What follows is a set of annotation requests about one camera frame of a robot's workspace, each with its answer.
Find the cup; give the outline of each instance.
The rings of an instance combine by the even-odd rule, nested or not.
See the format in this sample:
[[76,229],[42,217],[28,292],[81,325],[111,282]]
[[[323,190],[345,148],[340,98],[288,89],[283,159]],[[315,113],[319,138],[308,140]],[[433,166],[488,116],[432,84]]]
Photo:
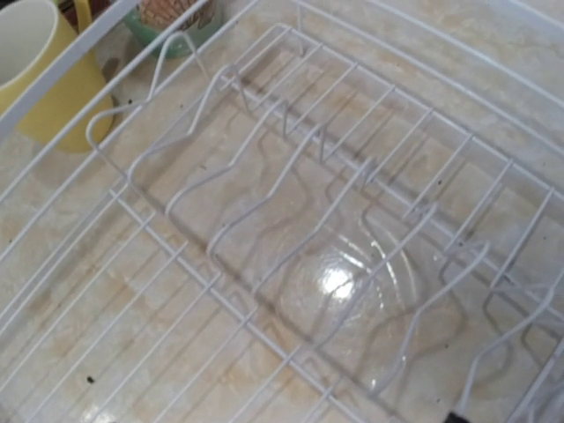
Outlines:
[[[87,0],[76,0],[79,30],[92,18]],[[72,26],[50,0],[19,0],[0,10],[0,114],[77,38]],[[91,53],[72,66],[19,121],[17,129],[47,144],[104,86],[106,81]],[[57,144],[66,152],[86,152],[86,126],[99,112],[113,107],[108,95]],[[100,119],[93,128],[99,143],[112,124]]]

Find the mug rim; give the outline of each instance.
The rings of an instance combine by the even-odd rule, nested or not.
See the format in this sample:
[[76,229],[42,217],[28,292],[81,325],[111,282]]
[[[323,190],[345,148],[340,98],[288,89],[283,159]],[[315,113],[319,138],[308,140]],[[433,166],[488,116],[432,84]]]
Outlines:
[[35,64],[40,61],[40,59],[45,54],[48,46],[51,44],[53,38],[55,37],[56,28],[59,24],[59,10],[52,0],[18,0],[17,2],[8,4],[2,10],[0,10],[0,20],[6,19],[5,15],[15,12],[15,10],[17,10],[19,7],[22,7],[22,5],[24,4],[41,4],[41,7],[43,5],[46,5],[53,15],[53,25],[51,26],[47,39],[44,41],[43,46],[38,51],[37,55],[35,55],[33,60],[30,61],[23,69],[21,69],[13,78],[10,78],[4,83],[0,84],[0,90],[7,86],[13,85],[20,78],[23,78],[27,74],[27,72],[29,72],[29,70],[31,70],[35,66]]

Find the green container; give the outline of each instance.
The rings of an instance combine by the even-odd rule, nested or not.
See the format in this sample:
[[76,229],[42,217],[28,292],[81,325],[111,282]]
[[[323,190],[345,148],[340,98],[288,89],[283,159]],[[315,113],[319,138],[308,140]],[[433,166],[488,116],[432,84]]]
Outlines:
[[[198,28],[197,24],[194,24],[185,30],[196,44],[196,47],[200,47],[204,44],[223,25],[223,7],[221,3],[221,1],[218,1],[215,14],[207,25],[202,28]],[[135,38],[143,47],[149,45],[160,34],[160,30],[147,26],[139,20],[137,8],[126,15],[123,19],[123,23],[131,30]],[[158,56],[161,49],[162,45],[154,49],[152,54],[154,56]],[[190,53],[191,50],[188,44],[184,40],[177,40],[168,46],[165,58],[172,59],[187,56]]]

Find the dish rack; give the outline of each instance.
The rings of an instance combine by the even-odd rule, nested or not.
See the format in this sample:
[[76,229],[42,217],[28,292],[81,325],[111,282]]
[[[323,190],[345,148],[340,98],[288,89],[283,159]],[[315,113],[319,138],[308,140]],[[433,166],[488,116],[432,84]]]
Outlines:
[[[12,197],[62,157],[66,130],[164,42],[146,96],[93,119],[115,126],[100,145],[86,134],[93,152],[37,194],[4,244],[3,421],[562,421],[564,145],[536,115],[560,119],[557,90],[409,2],[234,2],[196,48],[175,28],[204,3],[8,172],[0,207],[19,212]],[[0,137],[135,4],[116,2],[67,48]],[[530,6],[500,4],[563,33]],[[518,85],[535,111],[489,100],[359,17],[419,31],[415,47],[432,37],[465,55],[463,68],[477,63],[476,78]],[[180,39],[194,53],[171,67]],[[394,60],[408,83],[431,81],[422,93],[386,76]],[[494,124],[472,128],[476,108]],[[71,200],[78,209],[47,238],[42,222]]]

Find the marble surface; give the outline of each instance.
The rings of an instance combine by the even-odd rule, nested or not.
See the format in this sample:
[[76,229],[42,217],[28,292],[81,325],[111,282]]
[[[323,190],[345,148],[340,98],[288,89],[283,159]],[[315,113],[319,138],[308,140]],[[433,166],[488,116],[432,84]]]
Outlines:
[[[368,2],[311,3],[322,4],[433,63],[562,145],[561,109],[476,58]],[[242,4],[233,2],[229,8],[236,10]],[[490,9],[487,2],[393,4],[551,93],[563,94],[562,44]],[[542,7],[560,16],[558,2],[545,1]],[[295,25],[294,12],[289,4],[264,1],[203,55],[210,74],[236,60],[272,25]],[[561,187],[564,159],[538,141],[390,52],[311,14],[305,13],[304,19],[309,33],[416,92]],[[298,46],[289,37],[268,60],[244,75],[245,84],[257,93],[268,92],[280,75],[300,61]],[[97,56],[106,77],[112,78],[138,51],[127,29],[118,26],[98,46]],[[114,91],[118,104],[145,98],[155,63],[148,58],[123,80]],[[161,80],[181,63],[182,59],[166,62]],[[343,70],[342,63],[321,53],[276,94],[292,100],[293,110],[303,113]],[[182,134],[194,113],[182,114],[207,84],[196,65],[190,65],[104,153],[125,170],[175,118],[180,121],[169,136]],[[329,130],[342,136],[379,93],[381,85],[368,84],[353,73],[309,117],[320,122],[339,110]],[[413,224],[400,219],[404,204],[390,194],[355,187],[300,255],[261,284],[265,272],[315,228],[352,177],[351,170],[337,160],[317,163],[312,146],[271,200],[222,239],[217,260],[211,260],[205,249],[213,235],[266,196],[301,136],[293,133],[284,141],[278,121],[267,121],[270,127],[257,133],[230,172],[178,201],[171,221],[161,209],[187,183],[224,167],[260,117],[258,111],[245,113],[235,92],[214,93],[204,112],[193,137],[138,167],[133,178],[143,195],[125,186],[116,168],[95,157],[28,233],[19,236],[26,222],[87,158],[51,152],[0,205],[0,243],[3,251],[9,251],[0,263],[0,310],[30,278],[34,283],[28,292],[41,283],[29,301],[16,302],[0,319],[0,418],[14,423],[354,421],[343,411],[344,405],[360,419],[377,423],[442,421],[460,397],[475,354],[523,318],[498,296],[487,301],[492,271],[480,267],[423,315],[403,372],[378,398],[368,399],[365,391],[390,368],[417,307],[454,278],[467,260],[450,261],[442,253],[448,241],[444,234],[426,228],[375,275],[376,283],[330,342],[317,352],[300,347],[304,339],[315,343],[331,332],[360,289],[358,281]],[[421,108],[394,95],[344,149],[355,153],[358,161],[374,156],[377,162],[421,113]],[[124,118],[117,116],[116,124]],[[422,140],[420,147],[402,152],[384,169],[390,187],[412,194],[427,185],[461,142],[460,133],[439,122],[416,137]],[[38,151],[32,141],[17,134],[0,145],[2,191]],[[502,169],[503,163],[482,157],[483,152],[467,152],[456,172],[445,178],[445,186],[427,199],[439,202],[441,219],[454,228]],[[497,264],[509,254],[545,194],[518,174],[509,176],[513,182],[504,185],[465,239],[490,241]],[[93,216],[75,230],[90,210]],[[511,267],[512,276],[525,283],[550,283],[558,275],[564,251],[563,210],[561,202],[550,202]],[[179,249],[182,260],[172,261],[167,249]],[[195,272],[187,271],[186,263]],[[215,293],[205,293],[201,284],[219,274]],[[249,295],[254,289],[258,301]],[[240,315],[249,315],[254,328],[282,351],[293,353],[293,364],[284,362],[252,330],[241,330],[240,320],[217,298],[228,301]],[[553,305],[564,311],[561,297]],[[521,303],[525,311],[533,306]],[[162,345],[153,351],[164,335]],[[505,421],[555,343],[554,337],[533,327],[485,360],[468,416],[477,422]],[[213,355],[219,348],[221,353]],[[296,366],[308,371],[317,388]],[[332,391],[324,396],[328,388]]]

